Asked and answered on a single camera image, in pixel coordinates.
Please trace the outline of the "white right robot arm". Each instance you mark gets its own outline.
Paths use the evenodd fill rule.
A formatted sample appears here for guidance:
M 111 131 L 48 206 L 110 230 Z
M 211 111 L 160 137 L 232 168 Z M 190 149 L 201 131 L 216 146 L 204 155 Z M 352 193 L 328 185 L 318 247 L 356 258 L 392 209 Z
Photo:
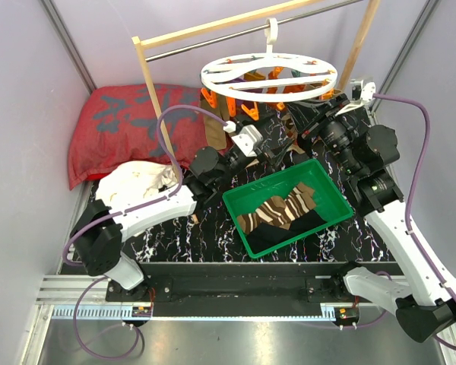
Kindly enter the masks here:
M 404 197 L 387 171 L 400 157 L 395 130 L 368 126 L 363 107 L 343 94 L 286 107 L 300 139 L 320 138 L 344 169 L 345 196 L 383 239 L 407 279 L 405 285 L 398 284 L 351 262 L 332 275 L 332 297 L 342 302 L 361 297 L 380 306 L 419 343 L 455 324 L 456 278 L 412 221 L 411 199 Z

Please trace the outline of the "white round clip hanger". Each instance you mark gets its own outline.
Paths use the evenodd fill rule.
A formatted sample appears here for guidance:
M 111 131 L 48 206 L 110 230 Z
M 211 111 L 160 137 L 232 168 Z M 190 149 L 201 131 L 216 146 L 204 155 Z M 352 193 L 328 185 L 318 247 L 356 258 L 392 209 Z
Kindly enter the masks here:
M 337 69 L 330 63 L 311 57 L 274 51 L 277 20 L 266 20 L 264 52 L 247 53 L 217 59 L 200 73 L 201 83 L 209 91 L 236 100 L 260 103 L 285 103 L 319 97 L 337 83 Z

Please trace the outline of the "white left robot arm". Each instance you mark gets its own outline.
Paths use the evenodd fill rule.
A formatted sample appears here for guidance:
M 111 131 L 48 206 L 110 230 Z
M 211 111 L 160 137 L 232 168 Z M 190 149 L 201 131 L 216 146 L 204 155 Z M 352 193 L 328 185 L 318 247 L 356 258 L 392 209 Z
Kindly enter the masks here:
M 231 179 L 251 162 L 277 165 L 292 143 L 292 138 L 285 138 L 279 146 L 264 141 L 248 154 L 236 145 L 225 154 L 212 147 L 201 148 L 182 183 L 175 187 L 117 209 L 99 199 L 89 203 L 68 241 L 79 256 L 78 264 L 91 277 L 102 275 L 114 280 L 129 299 L 143 300 L 149 283 L 140 265 L 122 251 L 123 243 L 147 228 L 212 206 Z

